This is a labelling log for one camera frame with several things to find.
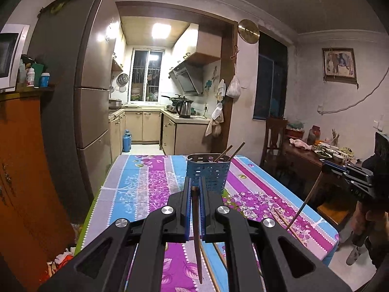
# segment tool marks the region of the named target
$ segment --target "range hood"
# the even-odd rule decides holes
[[[203,93],[203,68],[192,66],[184,61],[170,71],[169,75],[172,80],[180,83],[184,94]]]

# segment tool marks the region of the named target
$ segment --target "wooden door frame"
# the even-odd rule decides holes
[[[220,79],[229,86],[234,74],[236,57],[231,59],[238,44],[238,22],[199,9],[186,6],[147,2],[147,1],[118,1],[116,2],[120,16],[158,17],[180,20],[198,24],[202,30],[222,37]],[[212,139],[212,152],[221,153],[227,148],[228,135],[231,125],[233,99],[225,96],[223,101],[224,122],[221,123],[221,134]]]

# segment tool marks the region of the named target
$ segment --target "window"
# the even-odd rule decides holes
[[[158,101],[163,51],[134,50],[129,101]]]
[[[288,49],[265,33],[258,42],[258,74],[253,119],[282,118],[285,108]]]

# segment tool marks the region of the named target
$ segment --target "wooden cabinet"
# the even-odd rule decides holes
[[[120,153],[123,151],[123,135],[126,130],[126,114],[123,112],[119,115],[119,140],[120,140]]]
[[[163,116],[162,148],[166,155],[210,153],[212,138],[205,137],[207,124],[175,123]]]
[[[37,274],[46,269],[42,262],[74,244],[46,161],[39,97],[0,101],[0,142],[0,253],[25,288],[35,291]]]
[[[120,26],[114,48],[114,60],[123,68],[126,51],[126,38]]]
[[[143,112],[142,140],[156,142],[161,138],[161,112]]]
[[[174,144],[176,140],[176,123],[170,118],[163,117],[162,148],[166,155],[175,155]]]
[[[111,139],[111,156],[112,162],[121,154],[121,144],[120,144],[120,119],[116,118],[109,123],[110,127],[110,139]]]
[[[143,112],[126,112],[126,129],[132,135],[132,141],[142,141],[143,139]]]
[[[172,49],[169,71],[184,60],[194,65],[205,65],[220,60],[221,36],[205,32],[197,24],[190,24]]]
[[[4,185],[0,179],[1,255],[20,284],[28,292],[35,292],[45,276],[48,260],[39,241],[31,235],[12,206],[10,197],[13,195],[8,194]]]

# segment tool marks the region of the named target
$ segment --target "blue thermos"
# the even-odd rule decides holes
[[[131,134],[129,130],[125,130],[123,135],[123,151],[128,153],[131,150]]]

